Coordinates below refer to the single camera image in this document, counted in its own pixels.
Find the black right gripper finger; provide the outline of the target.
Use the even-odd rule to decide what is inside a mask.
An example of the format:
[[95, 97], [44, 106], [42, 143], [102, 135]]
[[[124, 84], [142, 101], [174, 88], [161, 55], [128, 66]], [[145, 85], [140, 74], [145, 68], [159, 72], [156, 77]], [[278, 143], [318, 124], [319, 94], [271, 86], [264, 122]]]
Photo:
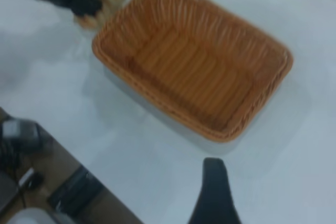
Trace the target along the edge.
[[241, 223], [222, 159], [203, 161], [202, 186], [189, 223]]

